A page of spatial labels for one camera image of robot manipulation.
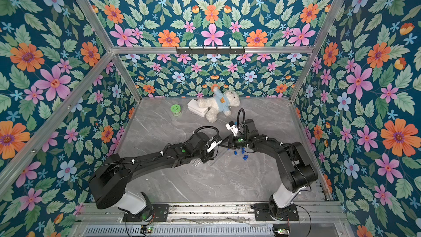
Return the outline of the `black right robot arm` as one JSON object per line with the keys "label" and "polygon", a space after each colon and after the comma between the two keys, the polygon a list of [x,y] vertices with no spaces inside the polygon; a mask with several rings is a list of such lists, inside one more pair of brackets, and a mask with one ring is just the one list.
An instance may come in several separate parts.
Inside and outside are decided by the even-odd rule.
{"label": "black right robot arm", "polygon": [[254,121],[248,119],[241,125],[233,121],[226,124],[232,132],[223,140],[229,149],[248,148],[255,153],[268,155],[275,159],[281,184],[271,195],[268,208],[253,209],[256,212],[266,212],[274,220],[290,218],[297,211],[293,203],[303,191],[309,191],[313,182],[318,180],[307,150],[300,142],[284,143],[275,138],[259,134]]}

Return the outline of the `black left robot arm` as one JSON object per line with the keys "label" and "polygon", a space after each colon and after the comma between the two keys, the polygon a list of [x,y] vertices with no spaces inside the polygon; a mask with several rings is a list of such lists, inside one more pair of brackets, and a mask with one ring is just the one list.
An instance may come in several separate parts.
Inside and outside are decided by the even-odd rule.
{"label": "black left robot arm", "polygon": [[194,160],[203,163],[214,160],[221,142],[216,127],[202,126],[193,131],[187,141],[167,144],[155,153],[124,158],[117,153],[110,155],[89,179],[96,208],[104,210],[116,207],[138,217],[152,213],[152,204],[147,195],[127,191],[127,184],[149,173],[187,165]]}

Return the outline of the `white box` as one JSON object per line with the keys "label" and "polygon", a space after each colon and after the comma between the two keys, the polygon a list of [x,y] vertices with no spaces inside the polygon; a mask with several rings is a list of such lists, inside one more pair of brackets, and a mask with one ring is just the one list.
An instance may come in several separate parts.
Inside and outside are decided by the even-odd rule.
{"label": "white box", "polygon": [[198,106],[197,100],[192,99],[191,101],[188,102],[187,104],[188,110],[191,111],[192,113],[200,116],[200,117],[205,117],[207,112],[208,112],[208,108],[201,108]]}

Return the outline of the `green lidded small jar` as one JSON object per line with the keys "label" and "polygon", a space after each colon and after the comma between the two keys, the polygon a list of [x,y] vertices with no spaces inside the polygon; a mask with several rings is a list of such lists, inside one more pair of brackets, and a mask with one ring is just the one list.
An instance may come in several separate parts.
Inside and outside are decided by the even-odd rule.
{"label": "green lidded small jar", "polygon": [[182,113],[182,108],[179,104],[173,104],[170,110],[174,116],[179,116]]}

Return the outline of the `white teddy bear blue hoodie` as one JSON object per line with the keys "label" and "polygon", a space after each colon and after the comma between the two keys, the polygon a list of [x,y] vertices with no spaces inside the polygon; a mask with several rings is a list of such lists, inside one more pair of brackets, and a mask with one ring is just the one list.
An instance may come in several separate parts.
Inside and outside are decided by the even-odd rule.
{"label": "white teddy bear blue hoodie", "polygon": [[220,113],[230,116],[231,108],[240,106],[240,97],[235,91],[222,92],[218,87],[215,87],[213,93],[213,97],[201,98],[197,101],[199,108],[208,110],[205,118],[210,123],[216,122]]}

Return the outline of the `black hook rail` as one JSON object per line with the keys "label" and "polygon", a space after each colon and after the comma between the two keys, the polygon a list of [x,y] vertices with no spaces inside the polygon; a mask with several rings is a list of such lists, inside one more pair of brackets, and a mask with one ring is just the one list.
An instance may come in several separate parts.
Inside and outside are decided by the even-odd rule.
{"label": "black hook rail", "polygon": [[176,54],[245,54],[246,50],[242,47],[176,47]]}

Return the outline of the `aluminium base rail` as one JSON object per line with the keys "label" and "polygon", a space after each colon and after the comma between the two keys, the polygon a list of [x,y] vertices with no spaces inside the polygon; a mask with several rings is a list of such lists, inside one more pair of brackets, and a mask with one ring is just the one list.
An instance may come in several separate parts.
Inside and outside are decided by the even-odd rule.
{"label": "aluminium base rail", "polygon": [[285,215],[269,214],[268,203],[214,202],[214,203],[158,203],[152,215],[129,216],[130,222],[239,222],[239,223],[345,223],[346,214],[335,201],[298,201]]}

